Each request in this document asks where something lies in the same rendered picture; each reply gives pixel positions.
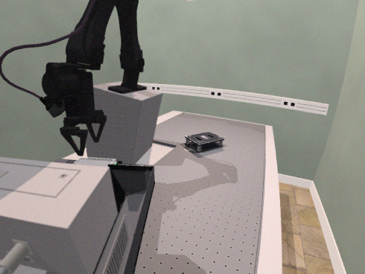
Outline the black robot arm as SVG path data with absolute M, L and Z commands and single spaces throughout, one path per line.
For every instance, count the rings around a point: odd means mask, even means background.
M 66 63 L 47 63 L 42 77 L 42 89 L 47 95 L 44 97 L 45 108 L 53 118 L 64 111 L 67 117 L 78 117 L 77 96 L 72 95 L 76 93 L 83 98 L 83 94 L 94 92 L 92 72 L 86 69 L 101 70 L 105 32 L 115 6 L 121 34 L 119 57 L 124 76 L 121 85 L 108 86 L 108 90 L 124 94 L 147 89 L 138 84 L 139 72 L 143 72 L 145 65 L 137 32 L 138 3 L 139 0 L 89 0 L 74 29 L 76 31 L 82 26 L 80 32 L 69 37 L 67 42 Z

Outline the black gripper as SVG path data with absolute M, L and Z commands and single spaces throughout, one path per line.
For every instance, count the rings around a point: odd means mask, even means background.
M 104 115 L 103 110 L 95 110 L 94 92 L 83 94 L 83 98 L 76 94 L 72 96 L 77 96 L 78 117 L 65 117 L 63 120 L 64 127 L 60 128 L 60 134 L 72 146 L 78 156 L 83 156 L 88 130 L 93 141 L 99 142 L 107 116 Z M 76 127 L 78 124 L 86 124 L 88 130 L 80 130 L 80 127 Z M 97 137 L 95 137 L 92 124 L 100 124 Z M 71 136 L 80 137 L 80 150 L 78 150 Z

